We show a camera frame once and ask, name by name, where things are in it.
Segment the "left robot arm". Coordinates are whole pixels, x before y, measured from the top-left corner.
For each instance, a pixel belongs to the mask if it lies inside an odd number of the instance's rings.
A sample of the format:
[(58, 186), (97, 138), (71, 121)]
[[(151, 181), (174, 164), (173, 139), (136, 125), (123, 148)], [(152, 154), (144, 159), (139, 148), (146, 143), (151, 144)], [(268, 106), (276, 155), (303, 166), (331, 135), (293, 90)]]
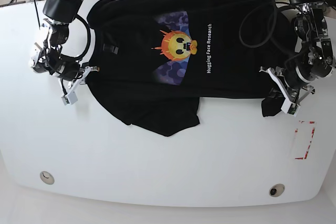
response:
[[(270, 107), (292, 114), (301, 101), (314, 92), (311, 82), (332, 75), (335, 57), (328, 37), (323, 2), (324, 0), (289, 0), (278, 7), (276, 0), (271, 0), (269, 5), (273, 7), (273, 13), (267, 22), (267, 35), (257, 44), (245, 42), (243, 28), (239, 28), (239, 40), (244, 46), (258, 48), (271, 41), (288, 56), (283, 67), (260, 69), (261, 72), (267, 73), (276, 85), (262, 101), (263, 108)], [(292, 21), (295, 33), (301, 39), (301, 49), (298, 53), (287, 49), (274, 35), (278, 15), (291, 9), (298, 11)]]

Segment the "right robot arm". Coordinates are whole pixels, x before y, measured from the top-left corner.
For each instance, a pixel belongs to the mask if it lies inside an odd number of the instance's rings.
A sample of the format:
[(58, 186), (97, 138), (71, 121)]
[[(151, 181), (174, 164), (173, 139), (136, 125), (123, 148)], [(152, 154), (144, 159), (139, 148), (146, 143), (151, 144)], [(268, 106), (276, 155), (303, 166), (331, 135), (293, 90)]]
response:
[[(91, 43), (88, 23), (78, 14), (83, 0), (46, 0), (43, 13), (46, 16), (39, 22), (39, 34), (34, 43), (29, 67), (35, 73), (48, 72), (59, 79), (62, 100), (65, 105), (74, 104), (78, 98), (75, 90), (85, 83), (86, 77), (99, 67), (81, 63)], [(69, 38), (69, 24), (80, 21), (87, 33), (87, 43), (83, 52), (77, 56), (62, 53), (62, 46)]]

